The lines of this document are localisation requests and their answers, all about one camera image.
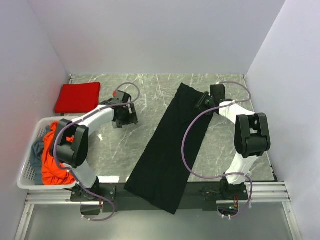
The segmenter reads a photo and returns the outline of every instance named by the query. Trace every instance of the marble table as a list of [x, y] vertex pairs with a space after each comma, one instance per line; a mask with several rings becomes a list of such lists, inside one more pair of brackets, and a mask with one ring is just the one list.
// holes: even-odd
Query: marble table
[[[140, 88], [140, 98], [135, 103], [138, 125], [127, 125], [122, 129], [113, 129], [112, 124], [105, 124], [89, 138], [87, 161], [95, 174], [106, 182], [126, 182], [149, 140], [153, 136], [168, 105], [173, 99], [180, 83], [189, 85], [200, 92], [208, 91], [210, 84], [223, 81], [235, 81], [246, 84], [243, 75], [221, 74], [93, 74], [72, 75], [70, 83], [83, 84], [100, 82], [99, 101], [108, 100], [118, 85], [133, 82]], [[123, 86], [132, 95], [137, 90]], [[235, 84], [226, 85], [227, 98], [242, 100], [247, 92]], [[241, 104], [253, 111], [251, 102]], [[223, 174], [235, 156], [235, 125], [224, 117], [215, 114], [206, 132], [201, 149], [195, 161], [193, 171], [200, 175], [215, 176]], [[273, 169], [265, 153], [251, 168], [254, 181], [273, 181]], [[192, 174], [189, 182], [201, 182], [204, 179]]]

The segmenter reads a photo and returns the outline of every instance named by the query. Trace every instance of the marble tabletop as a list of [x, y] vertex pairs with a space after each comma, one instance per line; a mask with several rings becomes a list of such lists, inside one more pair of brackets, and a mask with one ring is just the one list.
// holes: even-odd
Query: marble tabletop
[[[141, 92], [140, 98], [135, 102], [138, 125], [131, 124], [122, 129], [113, 129], [110, 123], [94, 132], [89, 137], [88, 164], [99, 177], [105, 177], [111, 182], [126, 182], [180, 83], [204, 92], [208, 91], [209, 85], [223, 81], [246, 84], [244, 76], [237, 74], [72, 75], [70, 80], [72, 84], [100, 82], [100, 102], [111, 98], [116, 87], [124, 82], [137, 84]], [[243, 100], [248, 97], [247, 92], [235, 84], [226, 84], [225, 89], [228, 99]], [[131, 85], [123, 86], [121, 90], [128, 92], [133, 98], [137, 95], [137, 90]], [[241, 106], [253, 111], [251, 102], [242, 103]], [[215, 114], [206, 132], [193, 171], [204, 176], [223, 174], [230, 167], [235, 156], [234, 134], [235, 125], [228, 119]], [[266, 153], [253, 164], [251, 173], [254, 181], [274, 180], [273, 169]], [[205, 180], [191, 174], [188, 181]]]

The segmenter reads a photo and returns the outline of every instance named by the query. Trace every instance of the gray cloth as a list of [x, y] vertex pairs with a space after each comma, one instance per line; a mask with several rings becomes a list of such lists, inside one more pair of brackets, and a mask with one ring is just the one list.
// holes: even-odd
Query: gray cloth
[[39, 137], [35, 142], [33, 143], [31, 147], [30, 152], [30, 165], [35, 171], [34, 175], [34, 184], [35, 185], [44, 185], [42, 182], [42, 154], [44, 153], [45, 144], [44, 144], [44, 136], [47, 135], [51, 131], [50, 126], [45, 127], [44, 134]]

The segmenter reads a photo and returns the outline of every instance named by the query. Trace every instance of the gray floor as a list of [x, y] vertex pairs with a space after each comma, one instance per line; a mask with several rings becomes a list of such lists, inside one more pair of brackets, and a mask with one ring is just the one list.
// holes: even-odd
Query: gray floor
[[102, 222], [81, 219], [78, 205], [36, 205], [26, 240], [292, 240], [282, 203], [253, 203], [241, 216], [216, 212], [122, 211]]
[[[113, 129], [111, 123], [106, 124], [89, 139], [87, 161], [90, 167], [96, 175], [110, 177], [112, 182], [127, 180], [181, 83], [201, 92], [207, 91], [210, 84], [217, 82], [235, 81], [245, 84], [242, 75], [219, 74], [102, 74], [74, 75], [71, 79], [73, 84], [100, 82], [101, 102], [111, 98], [115, 88], [124, 82], [134, 82], [141, 90], [141, 97], [135, 103], [138, 125]], [[124, 86], [122, 90], [131, 94], [133, 98], [137, 94], [133, 86]], [[247, 92], [235, 84], [226, 85], [226, 94], [227, 98], [234, 100], [248, 97]], [[243, 103], [242, 106], [253, 110], [251, 102]], [[193, 170], [205, 176], [223, 174], [235, 156], [234, 133], [234, 124], [215, 114]], [[251, 172], [254, 181], [274, 180], [267, 154], [254, 163]], [[193, 175], [189, 178], [189, 182], [199, 181], [203, 179]]]

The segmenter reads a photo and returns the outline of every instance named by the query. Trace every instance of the orange cloth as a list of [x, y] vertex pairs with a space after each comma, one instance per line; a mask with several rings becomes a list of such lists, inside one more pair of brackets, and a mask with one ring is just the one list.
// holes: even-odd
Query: orange cloth
[[61, 170], [57, 167], [55, 159], [50, 155], [51, 143], [53, 144], [53, 139], [57, 129], [58, 122], [55, 121], [51, 123], [51, 131], [45, 135], [43, 138], [44, 150], [42, 154], [42, 181], [44, 185], [68, 185], [72, 184], [75, 179], [67, 172], [67, 170]]

